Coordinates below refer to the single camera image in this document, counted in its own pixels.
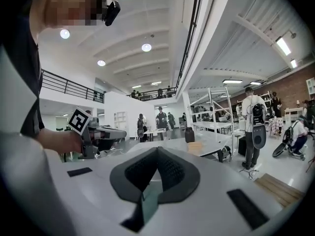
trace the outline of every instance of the black metal railing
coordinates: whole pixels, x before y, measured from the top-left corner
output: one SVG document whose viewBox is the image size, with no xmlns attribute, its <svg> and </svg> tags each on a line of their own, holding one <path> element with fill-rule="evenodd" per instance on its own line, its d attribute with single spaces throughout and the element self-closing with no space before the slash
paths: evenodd
<svg viewBox="0 0 315 236">
<path fill-rule="evenodd" d="M 104 103 L 104 94 L 42 69 L 43 88 Z"/>
<path fill-rule="evenodd" d="M 163 99 L 163 98 L 171 98 L 176 94 L 176 88 L 164 88 L 164 89 L 156 89 L 146 92 L 140 92 L 136 94 L 129 94 L 127 96 L 131 98 L 135 98 L 141 101 L 148 101 L 148 100 L 156 100 L 156 99 Z"/>
<path fill-rule="evenodd" d="M 177 78 L 177 82 L 176 82 L 176 88 L 178 88 L 179 82 L 182 78 L 183 70 L 184 70 L 184 67 L 186 65 L 186 61 L 188 58 L 188 53 L 190 50 L 190 45 L 191 45 L 191 41 L 193 38 L 193 34 L 194 34 L 195 29 L 197 27 L 197 19 L 198 19 L 198 14 L 199 14 L 200 3 L 201 3 L 201 0 L 194 0 L 193 1 L 190 27 L 189 27 L 189 31 L 188 31 L 188 36 L 187 36 L 186 46 L 185 46 L 183 60 L 182 60 L 182 64 L 181 64 L 181 69 L 179 70 L 179 74 L 178 74 L 178 78 Z"/>
</svg>

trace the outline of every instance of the fluorescent light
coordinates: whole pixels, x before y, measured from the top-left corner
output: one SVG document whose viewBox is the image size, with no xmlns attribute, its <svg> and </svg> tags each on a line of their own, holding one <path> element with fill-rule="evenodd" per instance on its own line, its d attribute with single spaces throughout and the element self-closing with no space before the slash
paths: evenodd
<svg viewBox="0 0 315 236">
<path fill-rule="evenodd" d="M 98 64 L 99 66 L 104 66 L 104 65 L 106 65 L 105 61 L 103 61 L 103 60 L 99 60 L 99 61 L 97 62 L 97 64 Z"/>
<path fill-rule="evenodd" d="M 295 59 L 291 60 L 291 65 L 292 65 L 293 68 L 297 67 Z"/>
<path fill-rule="evenodd" d="M 67 39 L 70 37 L 70 32 L 67 29 L 62 29 L 60 31 L 60 37 L 62 37 L 63 39 Z"/>
<path fill-rule="evenodd" d="M 242 83 L 243 81 L 241 80 L 224 80 L 223 83 L 227 84 L 227 83 L 237 83 L 237 84 L 240 84 Z"/>
<path fill-rule="evenodd" d="M 261 85 L 261 83 L 255 82 L 255 81 L 252 81 L 251 84 L 252 84 L 252 85 Z"/>
<path fill-rule="evenodd" d="M 288 56 L 291 53 L 290 49 L 288 48 L 288 46 L 286 45 L 286 42 L 284 41 L 282 37 L 276 40 L 276 43 L 283 50 L 285 55 Z"/>
<path fill-rule="evenodd" d="M 143 44 L 141 49 L 144 51 L 144 52 L 149 52 L 151 49 L 152 49 L 152 46 L 150 44 Z"/>
</svg>

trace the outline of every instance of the white table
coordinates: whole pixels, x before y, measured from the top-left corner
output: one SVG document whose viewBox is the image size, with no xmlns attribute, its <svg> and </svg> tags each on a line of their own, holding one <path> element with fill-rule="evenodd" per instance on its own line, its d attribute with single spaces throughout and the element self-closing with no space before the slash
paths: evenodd
<svg viewBox="0 0 315 236">
<path fill-rule="evenodd" d="M 292 118 L 298 118 L 299 115 L 303 114 L 303 108 L 289 108 L 289 109 L 285 109 L 284 111 L 285 114 L 285 123 L 287 124 L 287 122 L 289 123 L 289 125 L 291 125 L 292 122 Z"/>
<path fill-rule="evenodd" d="M 157 136 L 158 134 L 160 134 L 161 140 L 163 141 L 164 140 L 163 133 L 165 132 L 166 132 L 166 128 L 163 128 L 163 129 L 148 130 L 144 132 L 144 134 L 149 135 L 150 142 L 153 142 L 153 136 L 154 135 Z"/>
</svg>

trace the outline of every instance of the red brick wall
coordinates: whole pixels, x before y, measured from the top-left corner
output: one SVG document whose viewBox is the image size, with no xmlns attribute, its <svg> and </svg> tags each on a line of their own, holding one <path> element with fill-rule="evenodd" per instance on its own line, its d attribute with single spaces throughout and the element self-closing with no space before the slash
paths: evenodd
<svg viewBox="0 0 315 236">
<path fill-rule="evenodd" d="M 255 89 L 255 94 L 265 94 L 267 91 L 276 91 L 277 96 L 282 101 L 282 115 L 286 108 L 296 108 L 296 101 L 300 101 L 300 107 L 303 106 L 302 101 L 309 100 L 309 91 L 306 85 L 306 80 L 315 77 L 315 63 L 308 67 L 297 71 L 281 80 Z M 245 93 L 231 98 L 231 104 L 237 103 L 237 100 L 243 100 L 246 97 Z M 227 100 L 219 103 L 222 107 L 227 108 Z"/>
</svg>

